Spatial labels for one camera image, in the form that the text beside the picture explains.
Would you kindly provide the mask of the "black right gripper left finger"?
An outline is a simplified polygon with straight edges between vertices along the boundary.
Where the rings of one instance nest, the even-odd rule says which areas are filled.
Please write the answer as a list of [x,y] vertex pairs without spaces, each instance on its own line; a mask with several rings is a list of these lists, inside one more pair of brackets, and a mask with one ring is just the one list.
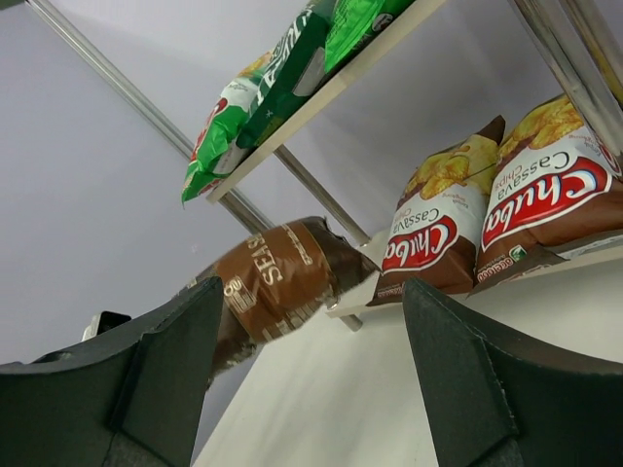
[[99,336],[2,365],[2,465],[190,465],[222,304],[208,278]]

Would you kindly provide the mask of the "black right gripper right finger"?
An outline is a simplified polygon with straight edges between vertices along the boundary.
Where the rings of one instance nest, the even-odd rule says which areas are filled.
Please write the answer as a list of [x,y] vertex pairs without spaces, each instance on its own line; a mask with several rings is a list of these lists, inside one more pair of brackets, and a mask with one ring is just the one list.
[[419,279],[403,313],[441,466],[619,466],[622,366],[538,340]]

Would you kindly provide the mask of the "brown Kettle sea salt bag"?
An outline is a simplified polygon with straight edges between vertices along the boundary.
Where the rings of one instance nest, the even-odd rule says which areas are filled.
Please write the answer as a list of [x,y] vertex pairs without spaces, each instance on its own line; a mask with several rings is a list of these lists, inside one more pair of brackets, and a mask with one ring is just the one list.
[[211,373],[221,374],[257,348],[300,329],[380,268],[327,220],[310,216],[248,237],[183,287],[218,276],[224,301]]

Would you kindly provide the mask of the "brown Chuba cassava chips bag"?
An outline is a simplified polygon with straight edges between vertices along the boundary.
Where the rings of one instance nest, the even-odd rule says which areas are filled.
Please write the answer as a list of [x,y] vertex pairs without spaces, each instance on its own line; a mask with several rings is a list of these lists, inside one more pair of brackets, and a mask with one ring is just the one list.
[[622,238],[622,167],[560,94],[498,151],[475,292]]

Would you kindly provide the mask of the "green Chuba cassava chips bag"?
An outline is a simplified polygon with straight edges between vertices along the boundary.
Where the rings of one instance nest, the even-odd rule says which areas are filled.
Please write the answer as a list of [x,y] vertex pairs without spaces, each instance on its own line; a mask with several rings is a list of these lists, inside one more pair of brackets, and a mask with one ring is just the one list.
[[237,145],[237,139],[272,57],[272,51],[262,54],[221,91],[188,164],[181,192],[183,203],[219,186],[248,154]]

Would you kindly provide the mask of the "dark green Real chips bag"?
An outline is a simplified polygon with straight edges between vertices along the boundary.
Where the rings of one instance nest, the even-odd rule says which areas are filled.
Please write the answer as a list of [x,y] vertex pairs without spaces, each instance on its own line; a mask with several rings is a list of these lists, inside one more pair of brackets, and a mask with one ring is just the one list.
[[335,6],[334,1],[308,2],[277,42],[237,139],[242,149],[262,145],[325,78],[325,41]]

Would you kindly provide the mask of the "green Chuba seaweed chips bag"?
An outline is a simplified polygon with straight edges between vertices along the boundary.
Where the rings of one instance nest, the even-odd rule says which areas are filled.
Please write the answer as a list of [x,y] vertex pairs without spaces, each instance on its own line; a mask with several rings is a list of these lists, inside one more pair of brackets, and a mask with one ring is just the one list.
[[325,41],[325,72],[332,73],[365,48],[413,3],[414,0],[338,1]]

